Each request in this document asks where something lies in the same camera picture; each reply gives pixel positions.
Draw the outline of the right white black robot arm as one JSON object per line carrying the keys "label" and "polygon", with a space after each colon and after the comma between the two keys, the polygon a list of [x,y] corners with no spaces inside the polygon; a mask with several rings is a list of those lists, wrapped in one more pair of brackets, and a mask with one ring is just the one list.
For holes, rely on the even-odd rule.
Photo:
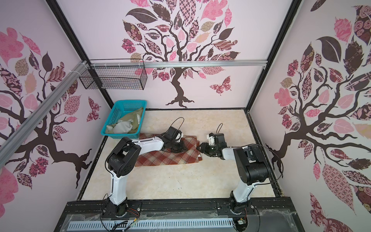
{"label": "right white black robot arm", "polygon": [[244,147],[226,147],[202,143],[197,151],[209,157],[235,161],[240,181],[230,194],[230,208],[234,214],[241,214],[249,207],[254,189],[269,178],[262,147],[251,144]]}

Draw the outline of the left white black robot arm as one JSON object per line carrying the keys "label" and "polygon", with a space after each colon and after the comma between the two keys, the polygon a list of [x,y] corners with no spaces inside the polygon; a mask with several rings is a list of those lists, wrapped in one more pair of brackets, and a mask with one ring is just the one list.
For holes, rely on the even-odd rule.
{"label": "left white black robot arm", "polygon": [[105,166],[111,174],[111,191],[106,209],[110,216],[121,218],[127,213],[128,174],[134,169],[139,156],[154,151],[182,153],[187,151],[187,148],[181,139],[172,141],[162,136],[155,136],[133,141],[125,137],[108,155]]}

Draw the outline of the red plaid skirt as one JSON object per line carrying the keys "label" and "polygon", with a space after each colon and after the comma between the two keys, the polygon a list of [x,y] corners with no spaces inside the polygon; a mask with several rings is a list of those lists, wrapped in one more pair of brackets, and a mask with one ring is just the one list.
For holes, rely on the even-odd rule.
{"label": "red plaid skirt", "polygon": [[152,151],[140,155],[136,161],[135,167],[192,164],[203,160],[200,152],[197,151],[197,146],[200,142],[196,136],[185,135],[181,141],[184,142],[187,151],[181,153]]}

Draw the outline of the olive and white skirt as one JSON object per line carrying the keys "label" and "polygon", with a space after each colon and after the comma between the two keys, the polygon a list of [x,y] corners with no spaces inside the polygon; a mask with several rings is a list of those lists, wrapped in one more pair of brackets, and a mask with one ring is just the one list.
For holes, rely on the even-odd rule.
{"label": "olive and white skirt", "polygon": [[128,134],[136,133],[142,120],[144,108],[130,112],[120,118],[116,123],[107,125],[105,133],[107,134]]}

